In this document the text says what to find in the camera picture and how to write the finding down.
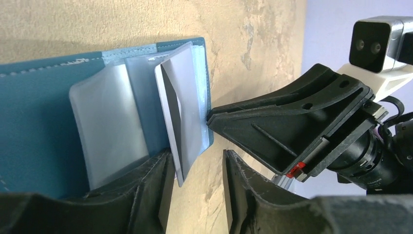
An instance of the wooden surface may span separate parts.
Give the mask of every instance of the wooden surface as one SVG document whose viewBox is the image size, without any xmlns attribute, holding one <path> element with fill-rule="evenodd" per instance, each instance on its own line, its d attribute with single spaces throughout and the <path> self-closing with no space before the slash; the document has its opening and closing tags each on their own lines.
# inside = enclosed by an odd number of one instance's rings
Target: wooden surface
<svg viewBox="0 0 413 234">
<path fill-rule="evenodd" d="M 277 90 L 300 75 L 303 0 L 0 0 L 0 63 L 157 41 L 206 39 L 212 105 Z M 169 234 L 227 233 L 220 136 L 175 184 Z"/>
</svg>

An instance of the white wall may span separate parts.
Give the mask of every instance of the white wall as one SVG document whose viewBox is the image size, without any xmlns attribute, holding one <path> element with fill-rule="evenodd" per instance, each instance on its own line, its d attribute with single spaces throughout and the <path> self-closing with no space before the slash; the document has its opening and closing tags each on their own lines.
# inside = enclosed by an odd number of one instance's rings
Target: white wall
<svg viewBox="0 0 413 234">
<path fill-rule="evenodd" d="M 411 0 L 308 0 L 302 73 L 315 63 L 333 70 L 348 63 L 353 25 L 357 20 L 380 16 L 413 16 Z M 397 91 L 406 111 L 413 111 L 413 82 Z M 305 197 L 316 195 L 363 195 L 365 191 L 353 184 L 338 184 L 336 175 L 325 171 L 305 183 L 296 184 L 296 192 Z"/>
</svg>

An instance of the screw hole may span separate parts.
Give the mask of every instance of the screw hole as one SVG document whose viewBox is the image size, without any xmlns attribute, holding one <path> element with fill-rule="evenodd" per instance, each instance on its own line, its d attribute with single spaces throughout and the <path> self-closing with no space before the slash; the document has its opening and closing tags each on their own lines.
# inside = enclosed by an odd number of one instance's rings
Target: screw hole
<svg viewBox="0 0 413 234">
<path fill-rule="evenodd" d="M 312 103 L 307 103 L 307 104 L 304 104 L 304 105 L 302 106 L 302 108 L 305 109 L 305 110 L 310 110 L 311 107 L 313 107 L 313 104 L 312 104 Z"/>
<path fill-rule="evenodd" d="M 350 84 L 350 82 L 348 80 L 343 81 L 342 83 L 340 83 L 340 88 L 345 88 Z"/>
</svg>

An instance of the silver camera casing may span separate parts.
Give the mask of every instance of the silver camera casing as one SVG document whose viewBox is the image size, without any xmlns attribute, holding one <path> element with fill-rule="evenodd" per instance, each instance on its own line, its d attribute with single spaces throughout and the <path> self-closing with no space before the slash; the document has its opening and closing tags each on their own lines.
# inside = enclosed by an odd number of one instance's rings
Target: silver camera casing
<svg viewBox="0 0 413 234">
<path fill-rule="evenodd" d="M 397 59 L 400 55 L 403 35 L 413 31 L 413 17 L 378 16 L 359 21 L 386 23 L 390 27 L 390 36 L 386 48 L 386 57 L 384 59 L 382 72 L 396 70 L 406 65 L 405 63 L 397 61 Z"/>
</svg>

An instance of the camera lens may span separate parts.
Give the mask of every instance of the camera lens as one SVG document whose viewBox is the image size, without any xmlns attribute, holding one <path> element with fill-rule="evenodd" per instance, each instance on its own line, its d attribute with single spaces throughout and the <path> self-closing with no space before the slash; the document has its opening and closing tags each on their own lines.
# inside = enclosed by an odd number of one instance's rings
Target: camera lens
<svg viewBox="0 0 413 234">
<path fill-rule="evenodd" d="M 373 43 L 373 45 L 372 45 L 372 53 L 373 53 L 374 55 L 376 55 L 377 53 L 379 53 L 379 52 L 380 52 L 380 49 L 381 49 L 380 43 L 378 43 L 378 42 Z"/>
<path fill-rule="evenodd" d="M 364 48 L 364 41 L 363 40 L 358 40 L 356 43 L 356 49 L 358 51 L 362 50 Z"/>
</svg>

